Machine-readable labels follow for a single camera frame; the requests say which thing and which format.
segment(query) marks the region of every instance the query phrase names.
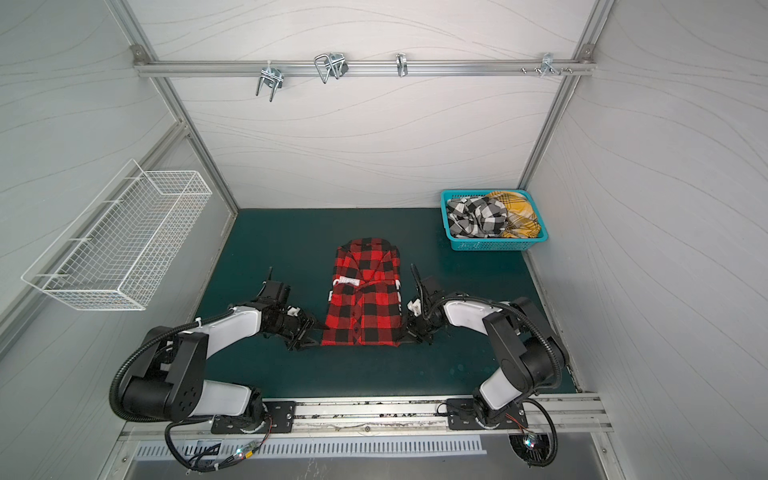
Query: teal plastic basket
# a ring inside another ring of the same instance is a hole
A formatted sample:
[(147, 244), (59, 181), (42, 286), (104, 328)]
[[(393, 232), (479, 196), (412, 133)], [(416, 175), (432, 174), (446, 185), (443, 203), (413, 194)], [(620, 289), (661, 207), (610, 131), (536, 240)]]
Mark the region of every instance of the teal plastic basket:
[[(448, 227), (448, 213), (445, 211), (445, 204), (452, 198), (464, 198), (464, 197), (482, 197), (483, 195), (490, 194), (491, 192), (503, 190), (511, 192), (519, 192), (525, 195), (525, 198), (531, 202), (533, 211), (538, 217), (538, 223), (541, 225), (541, 232), (538, 238), (455, 238), (451, 236), (451, 230)], [(544, 220), (541, 218), (541, 214), (538, 212), (536, 203), (525, 190), (506, 190), (503, 188), (497, 188), (496, 190), (444, 190), (442, 192), (442, 226), (445, 228), (445, 235), (448, 236), (448, 240), (451, 240), (451, 248), (453, 250), (527, 250), (533, 247), (536, 243), (541, 243), (549, 237), (547, 235), (547, 227), (544, 226)]]

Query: white wire basket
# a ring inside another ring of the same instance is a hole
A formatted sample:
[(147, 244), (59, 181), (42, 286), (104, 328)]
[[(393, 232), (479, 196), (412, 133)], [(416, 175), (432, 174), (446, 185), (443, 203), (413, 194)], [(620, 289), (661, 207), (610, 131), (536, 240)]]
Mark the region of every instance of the white wire basket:
[(211, 191), (194, 170), (129, 166), (111, 182), (120, 193), (102, 200), (105, 187), (22, 280), (76, 310), (146, 309)]

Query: vent grille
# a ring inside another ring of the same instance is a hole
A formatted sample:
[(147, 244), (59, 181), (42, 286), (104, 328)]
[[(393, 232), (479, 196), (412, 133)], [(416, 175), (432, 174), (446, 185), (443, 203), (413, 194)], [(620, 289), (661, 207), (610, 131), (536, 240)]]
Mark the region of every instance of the vent grille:
[[(187, 440), (176, 448), (189, 458), (216, 445), (219, 440)], [(221, 441), (218, 455), (203, 459), (224, 459), (247, 443), (246, 439)], [(413, 435), (364, 438), (269, 439), (252, 458), (330, 458), (330, 457), (439, 457), (450, 455), (485, 455), (480, 435)], [(141, 442), (136, 460), (172, 460), (165, 442)]]

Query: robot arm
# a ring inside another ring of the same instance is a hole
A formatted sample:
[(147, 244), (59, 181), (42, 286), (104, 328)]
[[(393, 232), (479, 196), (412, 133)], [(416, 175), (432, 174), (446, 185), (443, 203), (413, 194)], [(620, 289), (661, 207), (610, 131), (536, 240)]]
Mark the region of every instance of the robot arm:
[[(446, 323), (483, 333), (491, 342), (499, 368), (475, 390), (481, 424), (497, 425), (510, 406), (520, 406), (542, 387), (559, 386), (568, 353), (533, 302), (446, 294), (432, 278), (422, 282), (415, 266), (412, 270), (419, 295), (409, 303), (406, 331), (417, 342), (432, 343), (434, 332)], [(524, 333), (531, 335), (523, 340)]]
[(166, 326), (150, 330), (140, 348), (144, 351), (129, 358), (113, 382), (117, 388), (111, 390), (110, 400), (115, 413), (129, 421), (179, 422), (190, 416), (226, 415), (244, 425), (260, 423), (263, 405), (258, 391), (205, 380), (206, 359), (258, 333), (282, 337), (288, 349), (316, 345), (306, 337), (316, 325), (314, 317), (287, 306), (289, 294), (289, 286), (267, 280), (255, 300), (233, 306), (221, 316), (198, 319), (182, 331)]

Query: black mounting plate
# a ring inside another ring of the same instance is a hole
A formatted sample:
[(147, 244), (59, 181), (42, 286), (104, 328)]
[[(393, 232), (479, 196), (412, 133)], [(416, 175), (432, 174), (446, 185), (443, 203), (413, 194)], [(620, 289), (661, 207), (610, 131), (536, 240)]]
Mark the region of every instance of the black mounting plate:
[[(290, 433), (293, 429), (293, 414), (296, 411), (296, 402), (264, 402), (266, 414), (272, 417), (272, 433)], [(242, 435), (245, 433), (266, 433), (269, 425), (261, 425), (252, 432), (253, 425), (237, 417), (217, 416), (213, 425), (210, 426), (210, 432), (214, 435), (226, 435), (236, 433)]]
[[(472, 399), (447, 399), (445, 405), (449, 412), (448, 428), (451, 430), (506, 430), (519, 428), (518, 424), (506, 418), (506, 415), (502, 416), (502, 422), (495, 427), (481, 425), (475, 415)], [(518, 409), (513, 404), (505, 413), (511, 415), (524, 427), (528, 426), (528, 420), (525, 418), (525, 411), (523, 409)]]

